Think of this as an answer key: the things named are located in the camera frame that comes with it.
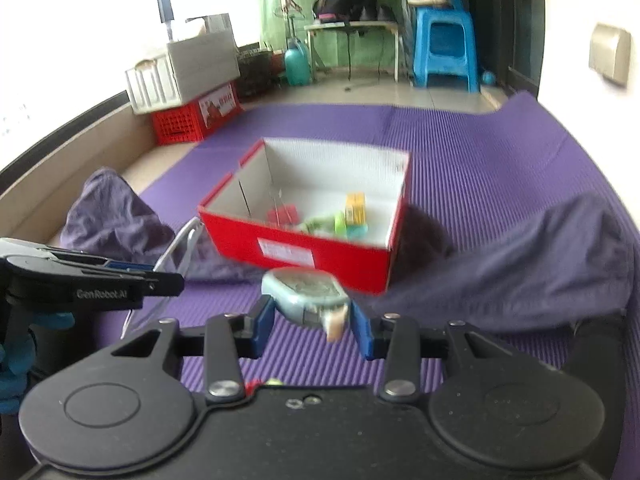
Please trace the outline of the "blue gloved left hand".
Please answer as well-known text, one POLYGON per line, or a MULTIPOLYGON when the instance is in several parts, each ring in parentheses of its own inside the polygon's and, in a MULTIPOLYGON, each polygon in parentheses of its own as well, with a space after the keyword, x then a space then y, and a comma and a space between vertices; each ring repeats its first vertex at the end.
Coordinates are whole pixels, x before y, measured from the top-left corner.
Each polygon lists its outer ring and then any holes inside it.
MULTIPOLYGON (((75 324, 71 313, 37 313, 32 325, 67 330, 75 324)), ((28 386, 28 372, 35 364, 36 343, 31 332, 1 346, 1 414, 15 415, 28 386)))

